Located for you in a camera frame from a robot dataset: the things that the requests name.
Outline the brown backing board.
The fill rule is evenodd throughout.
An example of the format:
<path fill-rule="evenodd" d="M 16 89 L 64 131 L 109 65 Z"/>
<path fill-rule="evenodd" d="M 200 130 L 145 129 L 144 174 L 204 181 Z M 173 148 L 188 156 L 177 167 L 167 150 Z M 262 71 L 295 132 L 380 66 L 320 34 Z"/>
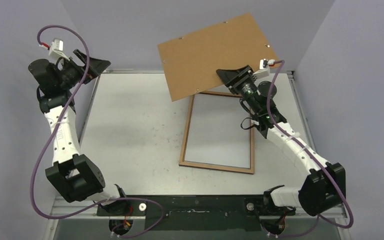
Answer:
<path fill-rule="evenodd" d="M 249 12 L 160 43 L 157 48 L 173 102 L 222 85 L 218 69 L 249 65 L 256 71 L 262 59 L 278 60 L 272 43 Z"/>

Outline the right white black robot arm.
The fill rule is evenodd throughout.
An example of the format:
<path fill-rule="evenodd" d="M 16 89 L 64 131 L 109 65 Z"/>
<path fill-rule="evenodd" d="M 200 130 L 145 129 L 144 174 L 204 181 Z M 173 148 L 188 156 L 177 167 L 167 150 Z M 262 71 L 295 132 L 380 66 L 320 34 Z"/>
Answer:
<path fill-rule="evenodd" d="M 242 108 L 250 114 L 251 127 L 275 144 L 304 177 L 301 187 L 275 186 L 263 193 L 264 211 L 270 215 L 286 208 L 301 208 L 317 216 L 346 198 L 346 171 L 319 156 L 279 112 L 273 98 L 277 87 L 270 81 L 256 84 L 257 74 L 247 65 L 218 69 L 216 74 L 232 94 L 239 95 Z"/>

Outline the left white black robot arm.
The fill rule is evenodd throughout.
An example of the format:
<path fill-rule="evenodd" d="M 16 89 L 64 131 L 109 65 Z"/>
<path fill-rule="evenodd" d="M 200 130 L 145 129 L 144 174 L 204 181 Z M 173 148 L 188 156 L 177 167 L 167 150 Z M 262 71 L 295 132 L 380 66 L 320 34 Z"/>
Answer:
<path fill-rule="evenodd" d="M 33 61 L 28 70 L 38 82 L 36 97 L 44 114 L 52 137 L 53 158 L 51 167 L 45 170 L 47 180 L 68 202 L 84 200 L 99 203 L 109 214 L 124 215 L 131 209 L 123 189 L 117 184 L 107 186 L 103 173 L 86 155 L 81 153 L 76 132 L 75 103 L 71 89 L 79 83 L 87 84 L 97 78 L 110 61 L 87 59 L 78 49 L 74 54 L 89 66 L 77 65 L 62 50 L 49 50 L 47 59 Z"/>

